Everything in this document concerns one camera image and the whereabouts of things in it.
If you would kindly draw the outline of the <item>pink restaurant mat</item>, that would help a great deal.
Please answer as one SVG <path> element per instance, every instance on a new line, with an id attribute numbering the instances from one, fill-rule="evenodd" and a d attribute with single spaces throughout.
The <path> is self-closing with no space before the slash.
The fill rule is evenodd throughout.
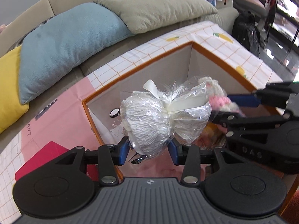
<path id="1" fill-rule="evenodd" d="M 33 157 L 48 142 L 55 142 L 67 149 L 84 146 L 85 149 L 96 150 L 99 142 L 94 130 L 84 111 L 82 100 L 93 94 L 96 90 L 92 83 L 94 79 L 84 78 L 60 96 L 51 100 L 21 131 L 21 158 L 22 166 Z M 117 144 L 124 136 L 120 125 L 120 117 L 114 118 L 112 128 L 108 130 L 96 118 L 92 111 L 89 112 L 96 125 L 100 136 L 106 144 Z M 127 163 L 119 167 L 125 176 L 140 177 L 177 177 L 179 180 L 184 166 L 175 166 L 167 152 L 160 156 L 133 165 L 128 162 L 134 151 L 129 152 Z"/>

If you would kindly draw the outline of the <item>light blue cushion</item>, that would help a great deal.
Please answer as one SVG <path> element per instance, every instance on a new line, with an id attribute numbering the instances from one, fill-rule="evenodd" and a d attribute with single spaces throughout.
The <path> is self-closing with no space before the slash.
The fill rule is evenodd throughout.
<path id="1" fill-rule="evenodd" d="M 54 16 L 23 40 L 20 103 L 29 103 L 91 56 L 130 36 L 119 16 L 95 3 Z"/>

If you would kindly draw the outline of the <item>cellophane white bundle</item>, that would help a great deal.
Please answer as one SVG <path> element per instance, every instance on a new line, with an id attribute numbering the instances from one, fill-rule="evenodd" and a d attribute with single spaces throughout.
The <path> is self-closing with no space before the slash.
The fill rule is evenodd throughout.
<path id="1" fill-rule="evenodd" d="M 133 91 L 120 104 L 124 133 L 140 156 L 161 154 L 174 136 L 190 145 L 205 128 L 212 107 L 209 77 L 193 77 L 164 91 L 149 79 L 142 91 Z"/>

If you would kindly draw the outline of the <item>red lidded candy box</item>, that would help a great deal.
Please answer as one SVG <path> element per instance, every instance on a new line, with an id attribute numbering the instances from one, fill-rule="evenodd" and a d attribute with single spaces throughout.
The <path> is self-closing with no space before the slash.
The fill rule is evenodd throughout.
<path id="1" fill-rule="evenodd" d="M 18 171 L 15 173 L 15 180 L 18 181 L 23 176 L 34 171 L 35 169 L 43 166 L 44 164 L 52 161 L 53 159 L 63 155 L 68 152 L 69 149 L 51 141 L 48 142 L 43 148 L 40 149 L 31 159 L 29 159 Z M 75 155 L 69 155 L 65 158 L 64 162 L 61 164 L 73 164 Z M 98 181 L 98 169 L 97 165 L 87 165 L 87 176 L 93 181 Z"/>

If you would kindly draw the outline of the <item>grey-green cushion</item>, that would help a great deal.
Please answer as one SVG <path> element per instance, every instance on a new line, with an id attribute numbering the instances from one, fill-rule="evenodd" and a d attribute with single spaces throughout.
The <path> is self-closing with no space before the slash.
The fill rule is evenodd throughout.
<path id="1" fill-rule="evenodd" d="M 133 34 L 205 15 L 218 10 L 206 0 L 93 0 L 117 14 Z"/>

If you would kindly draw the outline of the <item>yellow snack packet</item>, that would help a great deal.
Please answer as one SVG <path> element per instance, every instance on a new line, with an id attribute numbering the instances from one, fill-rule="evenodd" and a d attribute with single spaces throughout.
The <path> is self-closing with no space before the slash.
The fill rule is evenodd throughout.
<path id="1" fill-rule="evenodd" d="M 223 145 L 226 132 L 225 127 L 209 122 L 198 138 L 197 145 L 203 150 L 210 150 L 214 146 Z"/>

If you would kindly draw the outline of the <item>checked fruit print tablecloth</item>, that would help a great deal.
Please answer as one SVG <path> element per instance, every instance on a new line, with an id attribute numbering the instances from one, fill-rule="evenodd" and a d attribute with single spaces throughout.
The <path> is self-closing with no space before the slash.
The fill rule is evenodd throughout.
<path id="1" fill-rule="evenodd" d="M 253 85 L 264 83 L 266 85 L 266 83 L 281 80 L 261 59 L 252 55 L 218 25 L 209 21 L 182 27 L 155 36 L 153 39 L 147 38 L 145 34 L 142 34 L 141 38 L 143 41 L 138 43 L 137 37 L 132 37 L 133 48 L 123 52 L 113 46 L 112 58 L 107 62 L 100 63 L 86 76 L 83 76 L 82 72 L 75 68 L 58 83 L 31 101 L 29 111 L 7 129 L 9 137 L 1 139 L 1 143 L 6 144 L 1 152 L 1 223 L 12 223 L 20 216 L 20 212 L 13 201 L 12 187 L 15 184 L 15 173 L 22 166 L 21 131 L 26 129 L 27 124 L 51 100 L 63 94 L 82 79 L 87 77 L 90 82 L 96 79 L 98 82 L 92 84 L 97 91 L 112 82 L 113 79 L 119 78 L 126 72 L 162 55 L 164 52 L 188 42 L 197 42 L 229 65 L 240 69 L 240 73 L 249 81 L 253 81 Z"/>

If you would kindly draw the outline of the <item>orange white cardboard box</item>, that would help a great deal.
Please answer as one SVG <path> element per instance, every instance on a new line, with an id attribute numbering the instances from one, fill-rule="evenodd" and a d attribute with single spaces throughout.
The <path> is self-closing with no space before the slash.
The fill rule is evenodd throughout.
<path id="1" fill-rule="evenodd" d="M 250 93 L 265 86 L 265 83 L 253 85 L 253 81 L 245 78 L 240 69 L 229 65 L 216 54 L 208 52 L 197 42 L 185 43 L 126 72 L 120 79 L 113 79 L 111 83 L 83 100 L 84 111 L 99 144 L 104 145 L 105 142 L 96 128 L 89 109 L 108 129 L 116 122 L 110 117 L 110 112 L 119 108 L 121 101 L 130 96 L 132 91 L 142 91 L 142 86 L 148 79 L 156 83 L 158 90 L 164 91 L 174 83 L 181 84 L 195 76 L 211 76 L 229 95 Z M 118 166 L 115 169 L 122 181 L 125 175 Z"/>

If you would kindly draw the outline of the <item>yellow cushion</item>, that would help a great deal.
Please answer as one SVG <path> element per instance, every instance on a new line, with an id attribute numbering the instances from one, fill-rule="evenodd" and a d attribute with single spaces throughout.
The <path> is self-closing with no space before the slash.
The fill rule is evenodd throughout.
<path id="1" fill-rule="evenodd" d="M 21 47 L 18 46 L 1 57 L 1 132 L 29 110 L 29 105 L 22 105 L 19 99 L 20 52 Z"/>

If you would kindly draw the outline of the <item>rust red sponge cloth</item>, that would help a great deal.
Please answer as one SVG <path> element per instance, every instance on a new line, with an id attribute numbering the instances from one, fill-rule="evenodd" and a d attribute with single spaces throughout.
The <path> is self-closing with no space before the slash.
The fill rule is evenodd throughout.
<path id="1" fill-rule="evenodd" d="M 280 216 L 286 220 L 288 223 L 297 224 L 298 218 L 298 188 L 295 190 L 290 190 L 287 194 L 287 199 L 285 200 L 283 207 L 280 211 Z"/>

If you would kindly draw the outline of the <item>black backpack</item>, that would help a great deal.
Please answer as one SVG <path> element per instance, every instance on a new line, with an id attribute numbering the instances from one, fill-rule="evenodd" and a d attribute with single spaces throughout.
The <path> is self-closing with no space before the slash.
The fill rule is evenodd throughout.
<path id="1" fill-rule="evenodd" d="M 235 19 L 232 37 L 256 57 L 259 57 L 261 34 L 255 25 L 255 17 L 250 11 L 242 12 Z"/>

